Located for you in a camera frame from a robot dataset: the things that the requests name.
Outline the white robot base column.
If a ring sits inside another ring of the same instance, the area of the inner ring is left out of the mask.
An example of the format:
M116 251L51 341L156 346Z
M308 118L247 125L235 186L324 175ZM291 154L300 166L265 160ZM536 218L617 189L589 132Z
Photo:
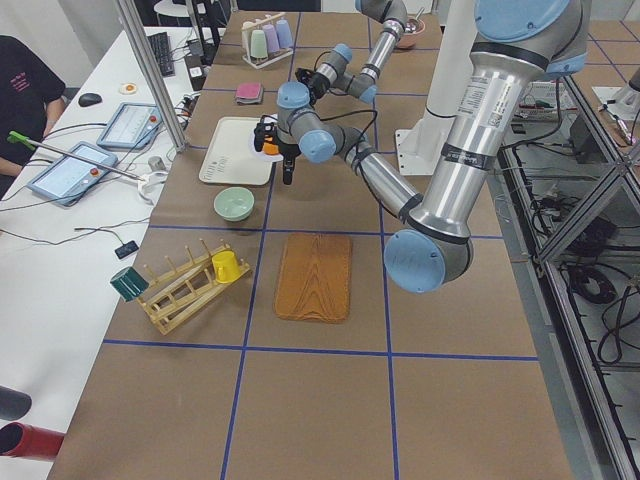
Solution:
M473 71L469 55L477 35L474 8L473 0L449 2L424 115L412 129L396 132L404 176L430 176L438 163Z

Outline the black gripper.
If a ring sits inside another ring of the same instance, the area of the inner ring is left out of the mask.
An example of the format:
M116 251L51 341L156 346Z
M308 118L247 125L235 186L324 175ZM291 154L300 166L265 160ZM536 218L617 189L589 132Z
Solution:
M297 68L296 80L304 84L309 90L310 102L317 102L326 94L326 77L316 71Z
M254 150L261 152L263 144L267 136L270 136L273 142L279 147L280 153L283 155L282 163L282 179L285 185L291 185L295 171L295 159L299 156L299 147L297 144L290 144L284 141L278 129L278 120L274 116L263 115L256 127L254 133Z

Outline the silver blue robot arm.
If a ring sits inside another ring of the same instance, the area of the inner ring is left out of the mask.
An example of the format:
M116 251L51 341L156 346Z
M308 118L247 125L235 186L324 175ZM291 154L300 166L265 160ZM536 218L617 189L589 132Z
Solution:
M383 27L361 72L350 74L350 49L335 46L306 82L280 86L277 116L256 125L254 146L278 147L285 182L291 181L299 156L313 163L342 158L403 224L384 251L392 280L413 293L433 291L463 275L472 262L468 218L525 88L583 67L590 3L475 4L472 74L424 193L403 179L361 130L332 124L315 111L316 101L333 88L371 102L381 70L406 31L408 14L400 1L360 1L356 7Z
M288 145L295 145L308 160L320 163L343 149L344 135L337 126L327 125L319 118L314 104L332 88L371 104L382 69L406 33L408 22L402 1L357 1L355 7L382 25L360 72L347 71L352 51L346 44L338 43L307 79L282 84L277 93L277 120L259 122L254 129L256 151L262 151L265 141L270 140L278 146L280 154L285 153Z

